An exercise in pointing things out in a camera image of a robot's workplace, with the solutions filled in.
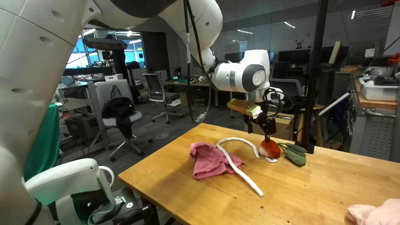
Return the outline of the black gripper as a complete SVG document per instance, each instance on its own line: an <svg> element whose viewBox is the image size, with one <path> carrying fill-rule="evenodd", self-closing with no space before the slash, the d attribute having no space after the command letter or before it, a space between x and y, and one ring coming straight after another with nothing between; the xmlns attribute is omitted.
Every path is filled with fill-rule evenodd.
<svg viewBox="0 0 400 225"><path fill-rule="evenodd" d="M269 142L271 140L271 134L276 131L275 119L269 117L265 114L260 114L256 119L253 119L248 115L243 116L249 134L253 132L253 125L256 124L264 132L264 141Z"/></svg>

